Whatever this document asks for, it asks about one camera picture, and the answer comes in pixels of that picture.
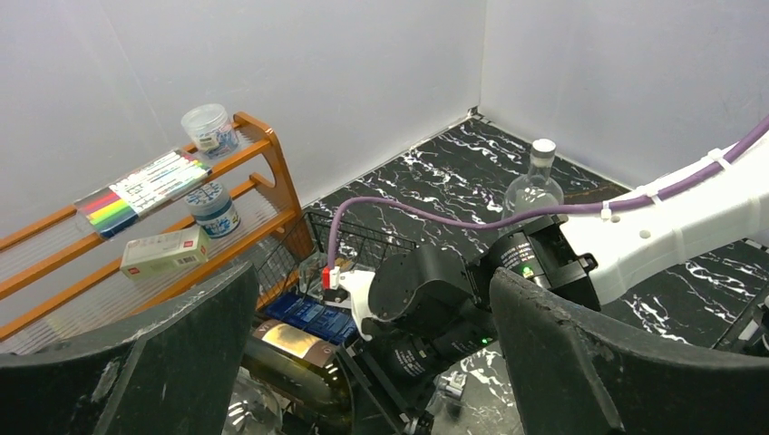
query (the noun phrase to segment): small cardboard box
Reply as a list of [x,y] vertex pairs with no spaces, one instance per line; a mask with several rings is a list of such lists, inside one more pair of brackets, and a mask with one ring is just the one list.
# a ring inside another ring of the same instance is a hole
[[200,265],[209,261],[209,243],[209,236],[197,225],[138,238],[126,244],[121,271],[130,279],[140,279]]

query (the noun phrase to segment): clear glass bottle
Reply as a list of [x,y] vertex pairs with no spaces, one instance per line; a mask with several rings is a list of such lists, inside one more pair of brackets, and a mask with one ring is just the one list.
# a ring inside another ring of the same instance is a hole
[[[510,183],[502,203],[502,218],[547,206],[563,204],[563,189],[550,177],[555,160],[555,143],[552,140],[535,140],[531,146],[529,172]],[[503,234],[509,227],[502,228]]]

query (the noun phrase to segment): blue packaging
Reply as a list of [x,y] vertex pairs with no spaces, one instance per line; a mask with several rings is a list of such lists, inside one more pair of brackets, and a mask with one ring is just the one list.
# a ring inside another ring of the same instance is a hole
[[265,308],[265,314],[332,344],[341,344],[357,331],[347,310],[293,293],[280,296]]

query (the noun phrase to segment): white bottle cap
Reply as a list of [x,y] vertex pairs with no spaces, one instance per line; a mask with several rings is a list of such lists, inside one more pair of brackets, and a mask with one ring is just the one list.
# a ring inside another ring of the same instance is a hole
[[531,144],[531,164],[544,168],[555,159],[555,142],[550,139],[537,139]]
[[533,145],[534,149],[539,152],[555,152],[555,142],[550,139],[537,139],[531,145]]

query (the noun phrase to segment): table surface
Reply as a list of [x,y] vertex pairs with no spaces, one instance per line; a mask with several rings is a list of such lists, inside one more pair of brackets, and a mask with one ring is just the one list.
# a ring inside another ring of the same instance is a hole
[[[318,200],[309,209],[331,214],[348,198],[376,196],[442,216],[493,222],[501,218],[504,190],[528,168],[529,146],[480,117],[471,118]],[[570,204],[611,199],[626,191],[564,159],[556,159],[551,176],[563,187]],[[449,247],[466,258],[483,252],[497,237],[493,231],[446,227],[374,205],[353,207],[344,219],[419,244]],[[604,306],[602,312],[652,334],[710,347],[767,279],[769,254],[737,242],[650,277]],[[523,433],[497,343],[451,370],[469,374],[463,406],[452,411],[445,407],[434,410],[433,433]]]

